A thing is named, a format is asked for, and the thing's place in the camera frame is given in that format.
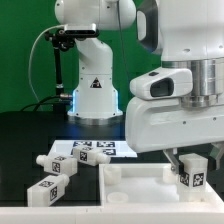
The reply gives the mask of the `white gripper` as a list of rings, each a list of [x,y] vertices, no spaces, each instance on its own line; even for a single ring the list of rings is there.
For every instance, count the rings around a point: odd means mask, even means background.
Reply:
[[[125,137],[137,153],[163,150],[171,171],[181,175],[184,164],[176,148],[214,143],[211,156],[218,161],[224,155],[224,105],[190,110],[182,108],[178,99],[134,97],[126,110]]]

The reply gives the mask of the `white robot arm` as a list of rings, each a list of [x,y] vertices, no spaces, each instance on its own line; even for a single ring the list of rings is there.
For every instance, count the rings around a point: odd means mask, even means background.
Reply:
[[[224,153],[224,0],[56,0],[78,47],[73,118],[125,117],[137,153],[211,143]]]

